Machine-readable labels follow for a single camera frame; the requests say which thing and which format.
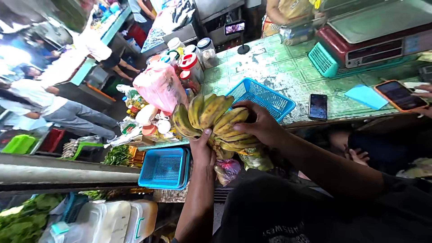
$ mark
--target hand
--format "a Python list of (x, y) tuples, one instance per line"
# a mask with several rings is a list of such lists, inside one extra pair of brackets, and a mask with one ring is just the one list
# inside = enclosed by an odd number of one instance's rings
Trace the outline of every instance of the hand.
[(367, 157), (367, 155), (369, 154), (368, 152), (363, 152), (361, 153), (362, 149), (358, 148), (358, 149), (349, 149), (348, 151), (345, 151), (345, 158), (352, 160), (356, 163), (362, 164), (362, 165), (366, 165), (369, 166), (366, 162), (368, 162), (370, 160), (369, 157)]
[(216, 153), (207, 146), (207, 141), (211, 134), (212, 130), (207, 128), (204, 130), (200, 138), (189, 139), (192, 157), (194, 159), (194, 170), (197, 167), (213, 170), (213, 166), (216, 162)]
[(248, 108), (250, 112), (249, 118), (256, 116), (254, 123), (238, 123), (234, 125), (234, 130), (255, 135), (267, 146), (278, 147), (287, 132), (277, 123), (266, 108), (249, 100), (237, 102), (234, 106)]
[[(432, 98), (432, 85), (423, 84), (423, 85), (417, 86), (416, 89), (426, 90), (426, 91), (429, 91), (429, 93), (413, 93), (412, 94), (413, 96), (419, 96), (419, 97), (423, 97), (423, 98)], [(413, 111), (432, 118), (432, 108), (431, 107), (416, 109)]]

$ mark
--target black smartphone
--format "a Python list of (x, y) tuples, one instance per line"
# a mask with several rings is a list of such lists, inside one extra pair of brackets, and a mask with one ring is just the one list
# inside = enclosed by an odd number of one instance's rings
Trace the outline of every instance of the black smartphone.
[(378, 93), (402, 112), (427, 107), (429, 104), (396, 80), (390, 80), (374, 87)]
[(225, 35), (233, 35), (245, 30), (245, 21), (239, 20), (224, 26)]
[(309, 118), (321, 121), (327, 120), (327, 95), (311, 94)]

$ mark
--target leafy green vegetable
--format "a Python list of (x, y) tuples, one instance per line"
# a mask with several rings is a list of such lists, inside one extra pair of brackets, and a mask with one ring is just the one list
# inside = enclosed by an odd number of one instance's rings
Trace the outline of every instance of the leafy green vegetable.
[(129, 152), (129, 145), (120, 145), (113, 147), (111, 151), (108, 152), (105, 160), (101, 162), (106, 165), (117, 165), (117, 166), (127, 166), (132, 155)]
[(34, 243), (42, 235), (48, 213), (61, 203), (65, 195), (41, 194), (23, 203), (21, 211), (0, 217), (1, 243)]

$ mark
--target finger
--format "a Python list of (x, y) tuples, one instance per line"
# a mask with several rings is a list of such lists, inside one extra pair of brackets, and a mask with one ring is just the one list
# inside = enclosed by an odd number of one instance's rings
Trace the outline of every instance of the finger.
[(432, 92), (432, 85), (430, 85), (430, 84), (422, 84), (422, 85), (419, 85), (415, 88), (419, 89), (419, 90), (427, 90), (429, 92)]
[(432, 98), (432, 93), (412, 93), (411, 95), (423, 98)]

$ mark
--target legs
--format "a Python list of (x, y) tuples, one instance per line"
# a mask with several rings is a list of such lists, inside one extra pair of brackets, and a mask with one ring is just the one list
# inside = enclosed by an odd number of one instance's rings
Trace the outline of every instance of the legs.
[(130, 65), (127, 64), (127, 62), (125, 62), (123, 59), (120, 59), (120, 63), (119, 63), (119, 65), (122, 66), (122, 67), (125, 67), (125, 68), (127, 68), (127, 69), (129, 69), (129, 70), (131, 70), (131, 71), (134, 71), (134, 72), (137, 73), (137, 74), (140, 73), (140, 71), (139, 71), (138, 69), (136, 69), (136, 68), (130, 66)]
[(133, 78), (131, 78), (127, 74), (125, 74), (122, 70), (120, 70), (120, 68), (118, 66), (113, 67), (112, 70), (114, 70), (114, 72), (116, 72), (121, 77), (123, 77), (127, 80), (130, 80), (130, 81), (133, 81)]

